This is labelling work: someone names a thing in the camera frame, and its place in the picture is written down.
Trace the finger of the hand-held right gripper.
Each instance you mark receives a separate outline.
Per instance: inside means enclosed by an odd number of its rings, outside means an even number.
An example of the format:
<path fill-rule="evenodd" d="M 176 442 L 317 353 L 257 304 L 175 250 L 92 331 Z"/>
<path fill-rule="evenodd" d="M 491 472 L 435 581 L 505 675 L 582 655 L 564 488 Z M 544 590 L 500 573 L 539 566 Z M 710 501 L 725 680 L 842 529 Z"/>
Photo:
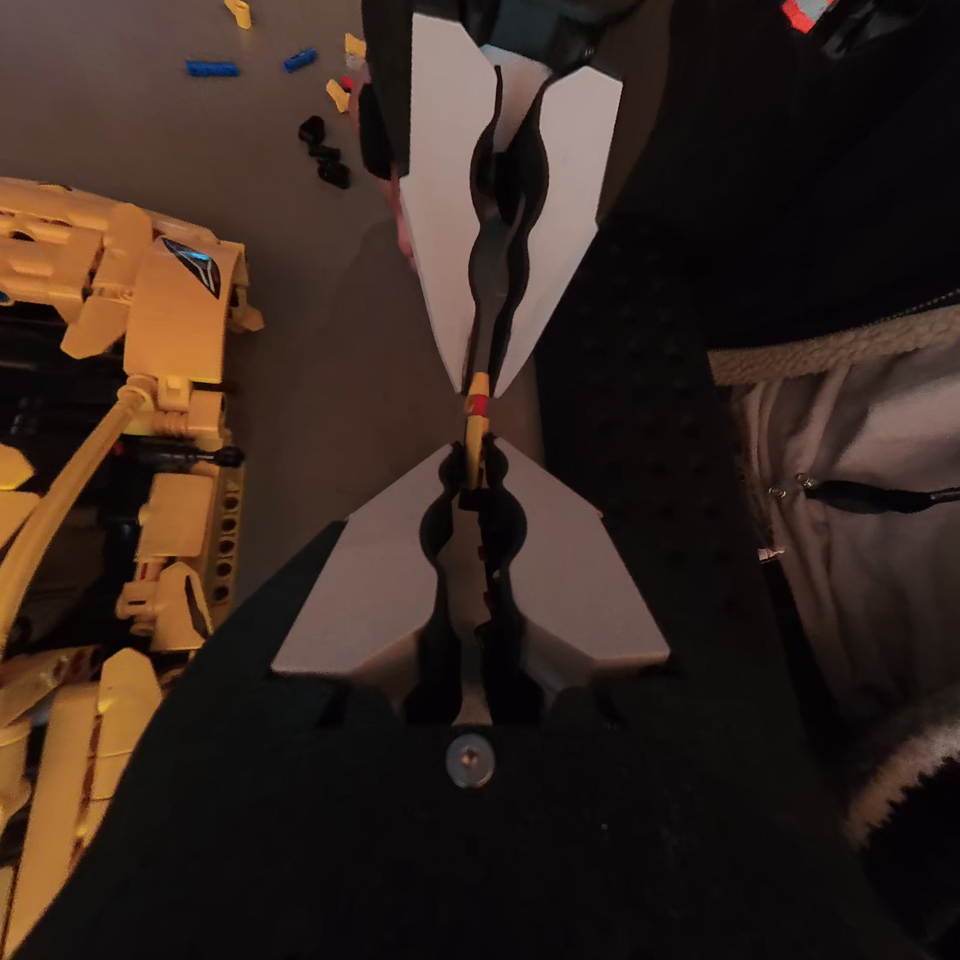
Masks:
<path fill-rule="evenodd" d="M 507 250 L 508 292 L 490 346 L 496 398 L 532 354 L 597 233 L 621 92 L 620 80 L 592 66 L 552 78 L 510 147 L 522 204 Z"/>
<path fill-rule="evenodd" d="M 400 198 L 435 344 L 457 393 L 471 374 L 477 322 L 477 171 L 500 107 L 499 70 L 462 24 L 415 13 L 409 170 Z"/>

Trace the small yellow connector brick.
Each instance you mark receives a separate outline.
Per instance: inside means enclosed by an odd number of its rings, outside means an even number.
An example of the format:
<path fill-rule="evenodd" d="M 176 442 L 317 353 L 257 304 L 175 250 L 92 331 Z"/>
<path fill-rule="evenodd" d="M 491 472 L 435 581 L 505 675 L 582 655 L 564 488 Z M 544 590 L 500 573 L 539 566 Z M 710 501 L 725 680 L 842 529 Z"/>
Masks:
<path fill-rule="evenodd" d="M 480 489 L 484 470 L 484 438 L 489 433 L 490 421 L 485 415 L 468 414 L 463 436 L 463 487 L 468 491 Z"/>

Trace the scattered mixed brick pieces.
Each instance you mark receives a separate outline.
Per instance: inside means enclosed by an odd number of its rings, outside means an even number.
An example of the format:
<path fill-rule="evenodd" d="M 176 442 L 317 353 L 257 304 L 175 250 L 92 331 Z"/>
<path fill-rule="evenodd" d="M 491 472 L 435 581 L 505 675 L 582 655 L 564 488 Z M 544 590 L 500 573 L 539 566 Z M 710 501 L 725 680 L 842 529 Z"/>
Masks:
<path fill-rule="evenodd" d="M 254 18 L 249 2 L 223 1 L 242 31 L 250 31 Z M 330 78 L 325 90 L 338 114 L 349 111 L 356 86 L 354 74 L 366 65 L 367 44 L 359 36 L 347 32 L 343 40 L 344 64 L 347 69 L 342 78 Z M 304 47 L 284 58 L 283 70 L 287 75 L 301 72 L 317 61 L 314 46 Z M 240 68 L 234 61 L 187 58 L 184 62 L 186 74 L 195 79 L 235 79 L 240 76 Z M 325 184 L 339 190 L 348 190 L 352 185 L 352 172 L 342 158 L 342 151 L 328 143 L 327 125 L 323 117 L 313 114 L 303 120 L 297 128 L 297 139 L 305 148 L 307 156 L 316 164 L 318 178 Z"/>

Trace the orange striped traffic cone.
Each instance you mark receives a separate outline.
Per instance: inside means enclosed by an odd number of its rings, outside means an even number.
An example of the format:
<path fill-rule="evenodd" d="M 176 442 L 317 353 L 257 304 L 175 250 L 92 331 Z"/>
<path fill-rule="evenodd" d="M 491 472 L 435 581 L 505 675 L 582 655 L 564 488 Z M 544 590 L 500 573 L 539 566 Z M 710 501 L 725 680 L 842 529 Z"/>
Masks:
<path fill-rule="evenodd" d="M 831 10 L 836 1 L 795 1 L 779 2 L 779 8 L 791 28 L 802 34 L 809 34 L 820 19 Z"/>

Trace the person's right hand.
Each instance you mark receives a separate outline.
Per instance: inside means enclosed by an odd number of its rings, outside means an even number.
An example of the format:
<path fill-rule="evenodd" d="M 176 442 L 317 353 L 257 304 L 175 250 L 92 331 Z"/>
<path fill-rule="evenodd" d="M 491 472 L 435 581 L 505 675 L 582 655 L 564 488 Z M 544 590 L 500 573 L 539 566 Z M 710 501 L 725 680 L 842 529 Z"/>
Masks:
<path fill-rule="evenodd" d="M 396 165 L 391 166 L 389 179 L 378 179 L 378 186 L 387 204 L 387 207 L 390 210 L 390 214 L 393 217 L 397 246 L 402 256 L 406 259 L 409 266 L 416 274 L 418 272 L 417 264 L 409 230 L 404 218 L 399 169 Z"/>

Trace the black and yellow brick subassembly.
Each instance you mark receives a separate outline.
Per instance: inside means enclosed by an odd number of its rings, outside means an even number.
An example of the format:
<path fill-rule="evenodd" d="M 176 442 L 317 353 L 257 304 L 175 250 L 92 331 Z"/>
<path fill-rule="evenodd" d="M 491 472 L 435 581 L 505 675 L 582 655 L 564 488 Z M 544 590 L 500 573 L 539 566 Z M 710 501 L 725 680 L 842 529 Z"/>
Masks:
<path fill-rule="evenodd" d="M 505 490 L 499 486 L 462 486 L 458 505 L 461 510 L 477 516 L 488 617 L 476 629 L 476 636 L 481 650 L 484 683 L 498 682 L 509 673 L 514 660 L 514 626 L 503 583 L 508 548 L 516 533 L 513 508 L 508 505 Z"/>

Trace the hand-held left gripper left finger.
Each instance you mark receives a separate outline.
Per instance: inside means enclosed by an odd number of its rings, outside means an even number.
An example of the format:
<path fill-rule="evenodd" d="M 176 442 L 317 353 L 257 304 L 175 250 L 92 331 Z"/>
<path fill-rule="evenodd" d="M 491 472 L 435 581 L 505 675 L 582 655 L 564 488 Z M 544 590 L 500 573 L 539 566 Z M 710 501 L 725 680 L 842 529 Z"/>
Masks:
<path fill-rule="evenodd" d="M 462 643 L 440 555 L 463 483 L 460 442 L 441 447 L 344 523 L 271 670 L 374 688 L 407 722 L 461 711 Z"/>

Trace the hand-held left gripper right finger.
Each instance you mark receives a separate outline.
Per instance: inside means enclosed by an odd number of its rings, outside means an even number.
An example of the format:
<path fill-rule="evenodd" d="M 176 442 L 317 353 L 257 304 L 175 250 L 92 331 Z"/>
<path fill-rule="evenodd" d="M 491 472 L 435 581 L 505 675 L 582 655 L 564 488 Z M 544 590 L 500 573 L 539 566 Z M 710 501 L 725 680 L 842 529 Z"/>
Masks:
<path fill-rule="evenodd" d="M 593 504 L 502 438 L 484 438 L 486 487 L 508 498 L 503 567 L 513 661 L 484 682 L 495 724 L 538 724 L 567 690 L 659 666 L 669 646 Z"/>

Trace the yellow toy brick car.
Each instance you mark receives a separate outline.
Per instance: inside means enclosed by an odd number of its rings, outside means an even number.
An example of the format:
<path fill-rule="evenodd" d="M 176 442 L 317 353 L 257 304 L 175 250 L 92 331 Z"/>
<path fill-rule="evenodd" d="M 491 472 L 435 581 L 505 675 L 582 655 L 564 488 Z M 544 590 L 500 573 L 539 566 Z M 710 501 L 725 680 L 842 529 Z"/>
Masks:
<path fill-rule="evenodd" d="M 61 892 L 234 603 L 245 247 L 2 177 L 2 958 Z"/>

